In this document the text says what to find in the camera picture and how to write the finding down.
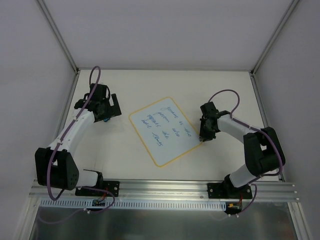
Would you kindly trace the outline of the yellow framed whiteboard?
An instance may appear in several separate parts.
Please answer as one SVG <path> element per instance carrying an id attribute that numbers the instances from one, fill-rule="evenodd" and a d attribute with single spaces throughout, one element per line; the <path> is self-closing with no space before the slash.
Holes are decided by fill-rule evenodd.
<path id="1" fill-rule="evenodd" d="M 129 115 L 154 164 L 161 168 L 199 147 L 199 133 L 171 97 Z"/>

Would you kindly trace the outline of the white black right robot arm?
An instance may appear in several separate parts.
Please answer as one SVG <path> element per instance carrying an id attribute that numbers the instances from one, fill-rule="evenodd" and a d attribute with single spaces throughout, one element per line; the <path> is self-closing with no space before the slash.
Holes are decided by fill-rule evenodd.
<path id="1" fill-rule="evenodd" d="M 250 184 L 271 171 L 281 174 L 286 159 L 276 131 L 271 127 L 257 128 L 235 117 L 228 111 L 203 110 L 200 118 L 199 139 L 212 141 L 217 133 L 226 133 L 243 144 L 244 164 L 224 177 L 219 183 L 207 184 L 210 199 L 251 199 Z"/>

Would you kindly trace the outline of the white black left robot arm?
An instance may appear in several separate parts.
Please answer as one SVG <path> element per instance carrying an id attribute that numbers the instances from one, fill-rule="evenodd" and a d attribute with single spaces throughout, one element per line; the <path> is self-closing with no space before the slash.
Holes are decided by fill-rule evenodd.
<path id="1" fill-rule="evenodd" d="M 35 152 L 37 182 L 41 186 L 71 191 L 85 187 L 98 196 L 105 189 L 103 174 L 77 166 L 76 149 L 88 128 L 122 114 L 117 95 L 111 94 L 113 105 L 107 97 L 92 97 L 84 109 L 86 99 L 80 99 L 74 106 L 71 120 L 58 137 L 46 148 Z"/>

